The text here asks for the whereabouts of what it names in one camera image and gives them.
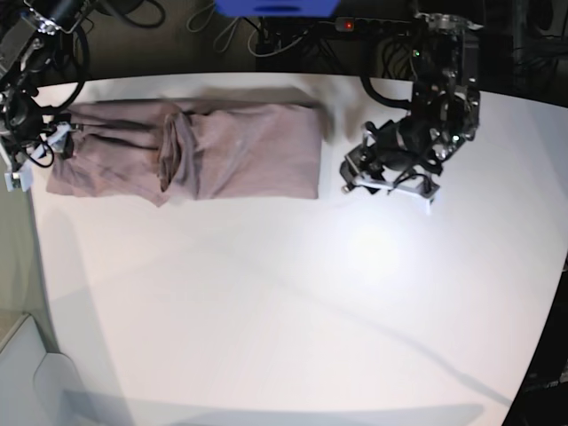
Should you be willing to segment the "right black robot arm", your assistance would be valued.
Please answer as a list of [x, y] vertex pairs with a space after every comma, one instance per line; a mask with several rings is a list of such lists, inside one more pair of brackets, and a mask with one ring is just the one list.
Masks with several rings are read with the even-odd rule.
[[[87, 1], [14, 1], [1, 14], [1, 160], [9, 178], [32, 163], [41, 168], [76, 129], [66, 111], [86, 83], [90, 49], [81, 23]], [[53, 65], [63, 36], [79, 41], [83, 63], [74, 91], [58, 106], [40, 106], [35, 78]]]

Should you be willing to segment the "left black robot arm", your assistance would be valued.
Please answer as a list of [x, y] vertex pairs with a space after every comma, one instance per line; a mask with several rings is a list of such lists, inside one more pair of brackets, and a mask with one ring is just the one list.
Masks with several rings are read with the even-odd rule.
[[410, 99], [383, 96], [371, 82], [370, 63], [364, 64], [359, 79], [368, 97], [406, 114], [380, 127], [363, 124], [361, 142], [340, 165], [343, 193], [364, 188], [435, 200], [445, 162], [479, 127], [478, 28], [455, 14], [415, 13], [403, 43], [414, 79]]

